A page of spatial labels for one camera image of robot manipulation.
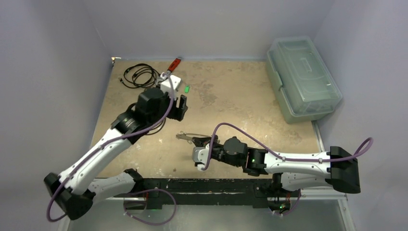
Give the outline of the red handled adjustable wrench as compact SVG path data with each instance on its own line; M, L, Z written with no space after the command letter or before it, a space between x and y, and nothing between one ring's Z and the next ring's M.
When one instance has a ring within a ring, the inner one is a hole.
M166 72L164 72L164 74L166 76L170 76L174 70L177 68L177 66L180 64L180 62L182 61L182 57L177 57L168 67L168 69L166 70Z

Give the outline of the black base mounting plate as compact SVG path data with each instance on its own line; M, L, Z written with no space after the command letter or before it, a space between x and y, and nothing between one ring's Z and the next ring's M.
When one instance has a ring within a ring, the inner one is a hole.
M289 192L272 179L159 179L150 178L136 184L126 197L147 200L148 209L163 205L247 205L252 208L288 209Z

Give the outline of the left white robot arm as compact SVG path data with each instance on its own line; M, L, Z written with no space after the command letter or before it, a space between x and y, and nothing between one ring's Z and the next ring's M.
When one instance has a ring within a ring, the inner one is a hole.
M126 169L117 176L102 180L95 178L118 155L165 118L181 121L187 110L187 97L177 97L173 89L150 88L139 94L137 101L117 116L104 136L76 163L59 174L49 173L44 178L51 195L47 220L58 221L51 218L53 202L66 216L75 220L106 198L121 194L137 197L154 192L154 188L145 187L144 178L135 169Z

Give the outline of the aluminium frame rail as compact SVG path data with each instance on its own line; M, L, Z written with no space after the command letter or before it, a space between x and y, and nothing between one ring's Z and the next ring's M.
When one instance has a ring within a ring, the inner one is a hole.
M274 176L272 174L269 175L260 175L259 177L255 177L254 179L274 179ZM345 196L346 193L338 192L334 190L332 187L312 187L312 188L301 188L298 189L299 195L296 198L291 198L289 201L289 206L290 208L288 209L281 209L281 210L275 210L273 208L268 208L271 210L273 215L277 215L280 217L288 215L291 211L294 210L294 208L298 205L300 200L335 200L339 199ZM116 195L113 197L106 198L104 200L109 200L109 199L122 199L124 202L124 214L127 217L132 218L133 215L131 211L136 209L136 203L138 202L137 197L126 197L125 194L121 195ZM143 199L142 203L145 205L146 209L147 208L147 200ZM68 216L62 219L61 223L59 224L58 229L61 231L65 231L68 229L69 223L73 221L71 220Z

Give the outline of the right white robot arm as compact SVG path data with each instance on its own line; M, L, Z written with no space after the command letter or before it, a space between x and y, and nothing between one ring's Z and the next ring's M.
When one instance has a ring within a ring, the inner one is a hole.
M361 192L358 160L338 146L314 154L272 153L249 147L236 137L219 144L210 137L193 137L192 159L198 170L210 160L240 167L249 176L272 174L271 192L281 196L301 188L332 187L341 193Z

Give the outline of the translucent green plastic toolbox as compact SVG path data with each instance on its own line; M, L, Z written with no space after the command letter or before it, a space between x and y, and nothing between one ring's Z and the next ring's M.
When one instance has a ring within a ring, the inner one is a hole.
M322 119L343 97L308 36L275 39L267 52L266 69L288 124Z

